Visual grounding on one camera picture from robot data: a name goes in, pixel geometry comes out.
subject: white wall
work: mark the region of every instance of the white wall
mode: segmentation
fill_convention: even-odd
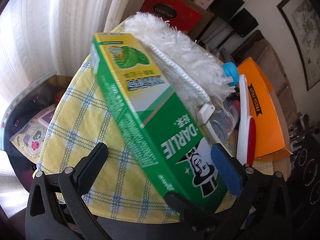
[[[244,7],[257,19],[263,36],[277,52],[291,84],[298,111],[310,115],[311,122],[320,120],[320,82],[307,92],[302,63],[291,32],[277,5],[282,0],[244,0]],[[235,34],[224,45],[233,52],[246,38]]]

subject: white curtain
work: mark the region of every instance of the white curtain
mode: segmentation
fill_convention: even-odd
[[[10,0],[0,15],[0,120],[31,82],[52,71],[73,76],[93,33],[111,31],[143,1]],[[12,216],[26,206],[28,193],[4,157],[1,152],[0,204]]]

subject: black ribbon label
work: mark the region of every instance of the black ribbon label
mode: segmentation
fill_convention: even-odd
[[[248,89],[249,89],[249,92],[250,92],[250,96],[251,96],[251,99],[252,99],[252,103],[253,103],[254,109],[256,111],[256,115],[258,117],[259,114],[262,114],[262,110],[261,110],[261,107],[260,107],[260,104],[259,104],[259,100],[258,100],[256,92],[254,91],[252,83],[250,84],[250,86],[248,86]]]

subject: metal rivet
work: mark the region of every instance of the metal rivet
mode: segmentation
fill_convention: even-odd
[[[36,177],[39,178],[39,177],[41,177],[41,176],[42,176],[42,171],[38,171],[38,172],[36,173]]]
[[[71,173],[72,171],[73,171],[73,168],[72,168],[72,167],[66,167],[65,170],[64,170],[64,172],[65,172],[66,174],[69,174],[69,173]]]
[[[278,178],[281,178],[281,177],[282,177],[282,173],[279,172],[279,171],[277,171],[277,172],[276,172],[276,176],[277,176]]]
[[[248,173],[248,174],[252,174],[253,173],[253,168],[248,167],[248,168],[245,169],[245,172]]]

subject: black oval label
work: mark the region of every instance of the black oval label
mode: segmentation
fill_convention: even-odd
[[[153,11],[162,18],[173,19],[177,16],[177,12],[170,5],[157,3],[153,7]]]

